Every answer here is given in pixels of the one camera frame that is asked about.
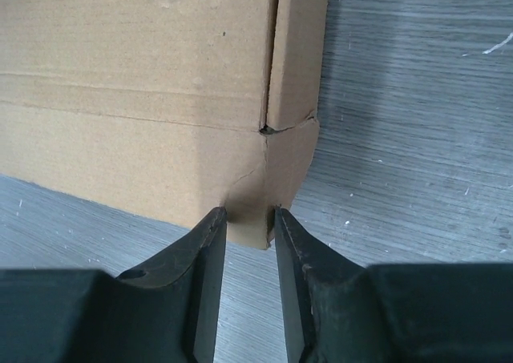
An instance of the white speck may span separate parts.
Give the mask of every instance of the white speck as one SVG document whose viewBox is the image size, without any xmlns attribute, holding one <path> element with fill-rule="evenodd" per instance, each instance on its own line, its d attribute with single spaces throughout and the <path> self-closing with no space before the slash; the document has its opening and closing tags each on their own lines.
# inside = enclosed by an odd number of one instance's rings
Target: white speck
<svg viewBox="0 0 513 363">
<path fill-rule="evenodd" d="M 499 44 L 497 44 L 497 45 L 494 45 L 494 46 L 493 46 L 492 48 L 490 48 L 490 49 L 484 50 L 484 51 L 483 51 L 483 54 L 489 54 L 489 53 L 493 52 L 494 50 L 499 49 L 499 48 L 501 48 L 501 47 L 505 46 L 505 45 L 506 45 L 506 44 L 508 44 L 512 39 L 513 39 L 513 32 L 511 32 L 511 33 L 510 33 L 510 35 L 509 35 L 509 36 L 507 36 L 507 37 L 506 37 L 506 39 L 505 39 L 504 41 L 500 42 L 500 43 L 499 43 Z"/>
</svg>

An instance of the cardboard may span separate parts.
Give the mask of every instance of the cardboard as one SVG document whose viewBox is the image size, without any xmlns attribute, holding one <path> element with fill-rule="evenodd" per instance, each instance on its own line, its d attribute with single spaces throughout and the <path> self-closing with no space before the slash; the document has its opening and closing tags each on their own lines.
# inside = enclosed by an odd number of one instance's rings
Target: cardboard
<svg viewBox="0 0 513 363">
<path fill-rule="evenodd" d="M 0 0 L 0 172 L 269 246 L 313 156 L 327 0 Z"/>
</svg>

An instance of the brown cardboard box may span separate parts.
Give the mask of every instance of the brown cardboard box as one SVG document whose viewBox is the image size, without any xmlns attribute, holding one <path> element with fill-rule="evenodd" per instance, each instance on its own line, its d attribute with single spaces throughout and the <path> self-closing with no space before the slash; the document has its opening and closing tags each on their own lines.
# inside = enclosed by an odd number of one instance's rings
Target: brown cardboard box
<svg viewBox="0 0 513 363">
<path fill-rule="evenodd" d="M 0 172 L 269 244 L 315 148 L 327 0 L 0 0 Z"/>
</svg>

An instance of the wood grain surface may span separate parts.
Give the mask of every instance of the wood grain surface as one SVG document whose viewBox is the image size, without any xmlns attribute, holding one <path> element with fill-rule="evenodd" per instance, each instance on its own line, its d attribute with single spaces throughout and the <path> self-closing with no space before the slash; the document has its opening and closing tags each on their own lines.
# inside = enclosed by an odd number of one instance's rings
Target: wood grain surface
<svg viewBox="0 0 513 363">
<path fill-rule="evenodd" d="M 511 33 L 513 0 L 329 0 L 307 229 L 360 264 L 513 261 Z M 4 268 L 116 274 L 184 233 L 6 177 L 0 220 Z M 286 361 L 275 258 L 228 245 L 217 361 Z"/>
</svg>

